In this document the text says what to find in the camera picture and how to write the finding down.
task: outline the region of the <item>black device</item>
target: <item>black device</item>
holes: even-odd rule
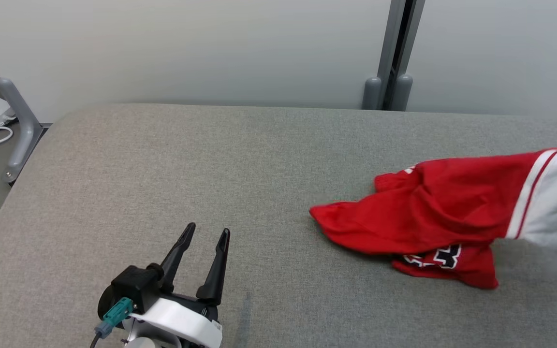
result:
[[[98,317],[102,320],[107,311],[122,297],[131,299],[133,313],[144,314],[159,298],[168,299],[199,313],[209,321],[218,322],[217,306],[221,303],[227,255],[229,251],[229,229],[224,229],[216,245],[216,254],[205,283],[197,290],[196,297],[173,293],[173,279],[182,260],[184,251],[191,244],[195,223],[186,226],[177,242],[161,264],[150,263],[145,269],[128,266],[111,281],[104,290],[98,304]]]

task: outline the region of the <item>white stripe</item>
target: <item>white stripe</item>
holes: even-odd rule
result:
[[[526,177],[526,182],[524,182],[524,186],[521,188],[519,198],[517,198],[517,203],[515,204],[515,209],[513,209],[513,215],[511,217],[509,227],[506,230],[505,238],[517,238],[517,235],[519,234],[519,225],[521,225],[521,220],[524,217],[524,212],[526,211],[526,205],[528,204],[528,198],[530,198],[530,191],[532,191],[534,180],[537,179],[541,168],[543,168],[550,156],[556,151],[557,150],[547,150],[543,152],[536,161],[534,161],[532,169],[530,169],[530,173],[528,173],[528,177]]]

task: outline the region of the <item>robotic arm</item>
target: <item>robotic arm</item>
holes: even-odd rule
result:
[[[216,256],[205,284],[196,297],[173,293],[179,262],[191,244],[195,224],[189,223],[162,263],[145,269],[128,266],[111,281],[98,305],[102,324],[99,338],[110,334],[113,326],[129,332],[122,340],[126,348],[219,348],[223,339],[217,306],[221,303],[229,229],[224,229],[216,246]]]

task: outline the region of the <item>red stripe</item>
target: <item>red stripe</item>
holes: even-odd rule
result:
[[[521,235],[521,230],[524,228],[524,222],[526,222],[526,216],[528,215],[528,208],[530,207],[530,201],[532,201],[532,195],[534,194],[534,188],[537,187],[537,183],[539,182],[539,180],[541,178],[541,175],[545,171],[545,168],[547,168],[547,165],[551,162],[551,160],[553,159],[553,157],[556,154],[557,154],[557,151],[554,152],[553,154],[551,154],[551,156],[549,156],[547,161],[545,161],[543,167],[541,167],[541,170],[539,171],[539,174],[537,174],[537,177],[534,179],[534,182],[532,183],[532,187],[530,188],[530,196],[528,196],[528,202],[526,203],[526,208],[524,209],[524,215],[521,218],[521,223],[519,225],[519,229],[517,230],[517,236],[515,237],[515,239],[519,238],[519,236]]]

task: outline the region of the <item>white wall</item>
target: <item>white wall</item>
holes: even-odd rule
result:
[[[557,0],[427,0],[407,110],[557,116]]]
[[[391,0],[0,0],[0,76],[42,122],[99,102],[358,108]]]

